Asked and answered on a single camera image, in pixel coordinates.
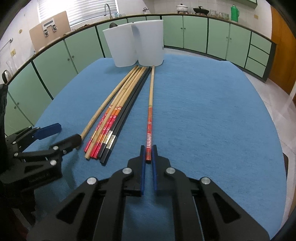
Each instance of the pot lid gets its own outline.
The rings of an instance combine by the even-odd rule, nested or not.
[[[178,5],[177,7],[186,7],[186,8],[188,8],[187,6],[183,5],[183,3],[181,3],[181,4]]]

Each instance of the brown door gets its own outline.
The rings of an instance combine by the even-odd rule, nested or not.
[[[296,80],[296,39],[274,7],[271,14],[271,40],[277,46],[269,78],[290,94]]]

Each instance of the green thermos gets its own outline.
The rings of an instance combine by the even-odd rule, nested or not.
[[[239,10],[237,9],[237,7],[235,5],[232,5],[231,9],[231,20],[232,21],[239,21]]]

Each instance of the wall outlet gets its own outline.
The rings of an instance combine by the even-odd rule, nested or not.
[[[13,51],[10,52],[11,57],[12,57],[12,56],[15,56],[15,54],[16,54],[15,49],[14,49]]]

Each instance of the wooden countertop edge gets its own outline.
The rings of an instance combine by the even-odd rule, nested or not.
[[[121,17],[121,18],[114,18],[114,19],[107,19],[107,20],[103,20],[103,21],[100,21],[100,22],[97,22],[97,23],[93,23],[93,24],[86,24],[85,26],[83,27],[80,27],[72,32],[69,32],[67,34],[64,34],[63,37],[57,39],[56,41],[53,41],[51,42],[50,44],[48,44],[47,46],[45,46],[42,50],[40,50],[38,53],[34,54],[31,58],[29,58],[16,72],[15,74],[12,76],[11,80],[7,83],[7,85],[9,85],[13,79],[30,63],[32,62],[35,58],[37,58],[40,54],[42,54],[44,51],[46,51],[47,49],[49,49],[50,47],[52,47],[53,45],[55,45],[56,43],[60,42],[60,41],[63,41],[64,39],[66,39],[67,37],[70,37],[76,33],[79,33],[80,31],[83,31],[85,29],[88,29],[88,28],[92,28],[94,26],[97,26],[97,25],[100,25],[100,24],[103,24],[103,23],[107,23],[107,22],[112,22],[112,21],[115,21],[115,20],[119,20],[119,19],[124,19],[124,18],[133,18],[133,17],[145,17],[145,16],[174,16],[174,15],[180,15],[180,16],[195,16],[195,17],[200,17],[200,18],[211,18],[211,19],[216,19],[216,20],[220,20],[220,21],[223,21],[223,22],[227,22],[227,23],[231,23],[231,24],[234,24],[234,25],[237,25],[239,27],[242,27],[242,28],[245,28],[247,30],[250,30],[258,35],[260,35],[261,37],[269,40],[270,42],[273,43],[273,41],[271,39],[269,39],[268,37],[262,35],[261,33],[251,29],[251,28],[248,28],[248,27],[245,27],[241,24],[238,24],[236,22],[232,22],[232,21],[229,21],[229,20],[225,20],[225,19],[221,19],[221,18],[215,18],[215,17],[211,17],[211,16],[203,16],[203,15],[196,15],[196,14],[182,14],[182,13],[164,13],[164,14],[139,14],[139,15],[129,15],[129,16],[124,16],[124,17]]]

